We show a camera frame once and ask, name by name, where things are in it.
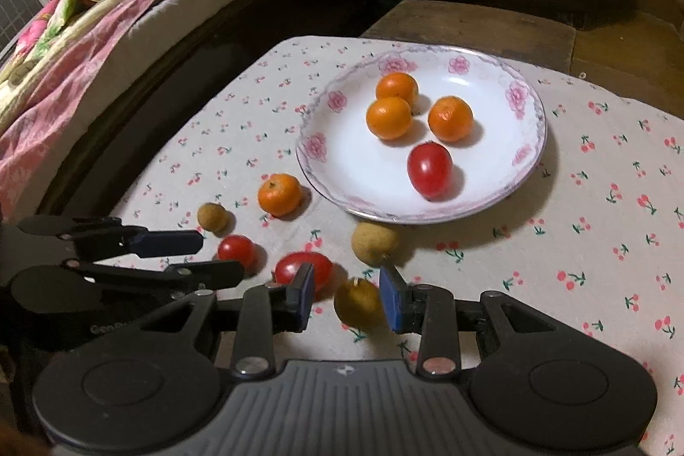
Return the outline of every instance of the tablecloth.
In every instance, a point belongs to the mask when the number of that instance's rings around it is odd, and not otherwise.
[[[256,275],[220,292],[238,297],[268,281],[292,251],[318,250],[350,277],[377,282],[350,237],[357,221],[315,192],[296,218],[278,220],[257,203],[273,173],[306,184],[294,154],[307,105],[327,81],[364,58],[402,70],[389,41],[292,38],[276,45],[211,100],[170,140],[131,186],[114,214],[152,229],[197,227],[207,201],[235,215],[235,234],[261,246]],[[443,286],[461,299],[507,292],[637,359],[659,401],[642,440],[651,456],[684,454],[684,123],[581,79],[508,61],[538,91],[548,142],[521,188],[493,208],[443,225],[405,227],[397,263],[407,281]],[[220,239],[194,260],[210,259]],[[183,258],[115,260],[162,269]],[[232,337],[221,343],[219,363]],[[463,335],[464,362],[478,362]],[[276,336],[276,355],[309,359],[416,359],[418,335],[367,335],[342,325],[325,299],[306,332]]]

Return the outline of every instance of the tomato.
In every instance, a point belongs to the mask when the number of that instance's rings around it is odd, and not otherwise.
[[[447,148],[433,141],[421,143],[408,154],[406,169],[416,191],[428,200],[447,192],[454,163]]]
[[[242,267],[249,269],[257,256],[257,248],[246,236],[231,234],[218,244],[216,257],[221,261],[239,261]]]
[[[317,251],[296,251],[285,256],[278,261],[273,279],[278,284],[290,284],[303,263],[313,265],[313,281],[319,291],[333,274],[333,263]]]

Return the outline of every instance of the small orange fruit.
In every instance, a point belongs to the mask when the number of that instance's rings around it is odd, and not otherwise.
[[[292,213],[302,201],[299,180],[290,174],[273,174],[261,184],[257,194],[259,207],[274,217]]]
[[[427,125],[442,141],[459,141],[473,129],[473,110],[460,97],[442,97],[430,109]]]
[[[383,76],[375,86],[375,98],[383,97],[401,97],[409,105],[413,105],[418,97],[418,82],[404,72],[392,72]]]
[[[401,97],[383,97],[366,111],[368,129],[382,140],[396,140],[408,132],[413,119],[410,105]]]

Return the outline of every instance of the plate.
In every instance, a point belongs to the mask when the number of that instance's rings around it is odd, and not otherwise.
[[[366,110],[375,85],[391,72],[411,74],[421,96],[413,126],[395,142],[368,130]],[[473,109],[472,133],[444,144],[454,161],[451,191],[425,200],[408,179],[410,150],[439,141],[428,111],[456,95]],[[307,106],[296,145],[310,185],[345,211],[398,224],[433,224],[473,215],[503,200],[532,173],[546,143],[539,95],[521,74],[493,56],[443,45],[402,44],[367,57],[330,82]]]

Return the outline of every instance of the bed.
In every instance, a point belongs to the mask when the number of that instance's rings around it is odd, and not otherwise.
[[[109,53],[37,169],[12,174],[10,220],[108,212],[194,110],[269,47],[304,33],[358,35],[387,9],[381,0],[156,3]]]

